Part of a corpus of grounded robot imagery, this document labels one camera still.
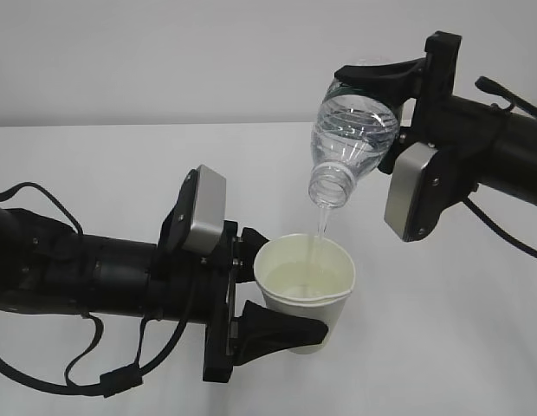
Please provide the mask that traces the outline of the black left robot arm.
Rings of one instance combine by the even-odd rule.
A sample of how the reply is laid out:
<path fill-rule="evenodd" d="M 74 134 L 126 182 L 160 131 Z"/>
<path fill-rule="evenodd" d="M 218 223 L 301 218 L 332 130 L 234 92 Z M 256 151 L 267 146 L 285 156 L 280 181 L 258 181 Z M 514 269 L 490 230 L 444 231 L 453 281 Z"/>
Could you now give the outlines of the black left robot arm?
<path fill-rule="evenodd" d="M 45 393 L 109 397 L 139 386 L 176 347 L 185 327 L 205 327 L 203 378 L 224 383 L 232 370 L 288 348 L 323 342 L 327 325 L 246 302 L 235 315 L 235 288 L 253 278 L 262 247 L 256 231 L 227 221 L 215 249 L 198 254 L 171 247 L 167 227 L 157 244 L 86 235 L 53 218 L 0 208 L 0 310 L 25 315 L 137 316 L 142 322 L 175 321 L 177 327 L 149 362 L 104 373 L 91 385 L 33 378 L 0 358 L 0 373 Z"/>

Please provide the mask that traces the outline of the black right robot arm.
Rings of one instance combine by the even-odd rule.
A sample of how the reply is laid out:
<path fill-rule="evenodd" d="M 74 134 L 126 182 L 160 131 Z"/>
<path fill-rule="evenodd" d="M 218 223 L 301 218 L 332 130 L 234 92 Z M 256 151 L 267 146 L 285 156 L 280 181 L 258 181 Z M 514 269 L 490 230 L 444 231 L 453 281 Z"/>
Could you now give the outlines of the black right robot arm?
<path fill-rule="evenodd" d="M 404 141 L 395 140 L 378 169 L 390 174 L 408 146 L 431 143 L 453 149 L 473 181 L 537 206 L 537 108 L 486 77 L 476 86 L 509 106 L 482 104 L 454 95 L 462 38 L 437 31 L 426 39 L 422 58 L 393 64 L 345 65 L 334 76 L 359 94 L 392 110 L 409 99 L 415 109 Z"/>

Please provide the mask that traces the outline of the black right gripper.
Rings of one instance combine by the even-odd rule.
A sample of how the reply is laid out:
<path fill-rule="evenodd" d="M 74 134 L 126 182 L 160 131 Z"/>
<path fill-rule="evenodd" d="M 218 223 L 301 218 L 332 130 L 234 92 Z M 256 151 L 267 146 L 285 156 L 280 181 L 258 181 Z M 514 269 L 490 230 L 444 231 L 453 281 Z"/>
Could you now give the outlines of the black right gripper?
<path fill-rule="evenodd" d="M 345 65 L 334 78 L 355 94 L 399 107 L 415 98 L 411 126 L 399 130 L 378 164 L 392 174 L 395 161 L 417 143 L 433 144 L 439 167 L 454 179 L 458 191 L 475 185 L 491 148 L 507 125 L 507 113 L 453 94 L 462 37 L 437 31 L 426 39 L 425 58 L 386 65 Z"/>

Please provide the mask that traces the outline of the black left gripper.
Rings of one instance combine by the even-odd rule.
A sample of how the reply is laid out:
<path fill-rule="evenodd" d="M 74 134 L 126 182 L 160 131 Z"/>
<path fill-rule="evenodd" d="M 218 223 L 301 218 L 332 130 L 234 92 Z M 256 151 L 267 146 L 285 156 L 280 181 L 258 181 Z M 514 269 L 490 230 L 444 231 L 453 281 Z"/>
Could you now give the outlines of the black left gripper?
<path fill-rule="evenodd" d="M 159 319 L 178 325 L 161 351 L 149 361 L 158 367 L 177 346 L 189 323 L 200 323 L 204 332 L 203 380 L 227 382 L 234 366 L 290 348 L 320 345 L 328 326 L 319 320 L 266 309 L 252 301 L 234 317 L 238 283 L 255 280 L 254 262 L 269 242 L 253 228 L 226 221 L 222 236 L 208 255 L 177 247 L 159 247 L 153 277 L 164 284 L 154 310 Z"/>

